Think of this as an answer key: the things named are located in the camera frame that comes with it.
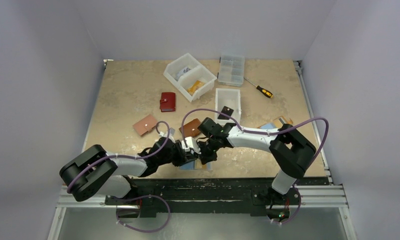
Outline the black credit card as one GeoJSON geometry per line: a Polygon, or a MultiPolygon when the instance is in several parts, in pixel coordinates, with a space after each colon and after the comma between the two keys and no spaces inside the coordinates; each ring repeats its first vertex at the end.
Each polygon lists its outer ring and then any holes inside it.
{"type": "Polygon", "coordinates": [[[234,110],[228,106],[223,106],[220,112],[221,113],[217,117],[218,120],[229,120],[234,110]]]}

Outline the tan card holder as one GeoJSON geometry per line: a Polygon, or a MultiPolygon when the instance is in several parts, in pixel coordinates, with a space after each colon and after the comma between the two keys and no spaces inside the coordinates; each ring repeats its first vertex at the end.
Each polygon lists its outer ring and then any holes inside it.
{"type": "Polygon", "coordinates": [[[274,120],[272,120],[271,122],[259,126],[259,129],[264,129],[264,130],[280,129],[284,124],[292,125],[293,121],[290,118],[279,116],[274,120]]]}

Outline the silver credit card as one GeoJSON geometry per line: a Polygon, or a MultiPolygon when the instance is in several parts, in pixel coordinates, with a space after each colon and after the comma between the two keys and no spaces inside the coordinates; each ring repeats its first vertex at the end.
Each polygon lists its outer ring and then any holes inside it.
{"type": "Polygon", "coordinates": [[[179,70],[176,74],[174,79],[176,81],[179,81],[180,77],[183,76],[184,74],[186,74],[187,72],[189,72],[191,70],[191,68],[189,66],[186,66],[184,68],[182,68],[181,70],[179,70]]]}

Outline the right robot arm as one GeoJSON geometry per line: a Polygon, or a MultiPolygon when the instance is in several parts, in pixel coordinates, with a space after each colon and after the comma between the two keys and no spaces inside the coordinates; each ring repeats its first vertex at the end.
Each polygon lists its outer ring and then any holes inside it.
{"type": "Polygon", "coordinates": [[[280,167],[268,190],[269,199],[276,204],[288,197],[289,189],[305,175],[317,153],[316,147],[287,123],[280,129],[239,128],[235,123],[221,126],[206,118],[198,129],[207,137],[199,143],[203,163],[215,161],[221,148],[250,148],[271,153],[280,167]]]}

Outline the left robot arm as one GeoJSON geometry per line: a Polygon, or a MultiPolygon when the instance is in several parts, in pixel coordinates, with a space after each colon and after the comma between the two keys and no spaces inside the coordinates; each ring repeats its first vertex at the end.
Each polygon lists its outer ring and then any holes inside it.
{"type": "Polygon", "coordinates": [[[191,137],[185,141],[161,137],[153,147],[135,156],[112,154],[95,144],[63,166],[59,175],[67,193],[78,202],[103,194],[129,205],[135,202],[137,191],[127,176],[147,177],[166,164],[179,167],[195,160],[198,152],[198,144],[191,137]]]}

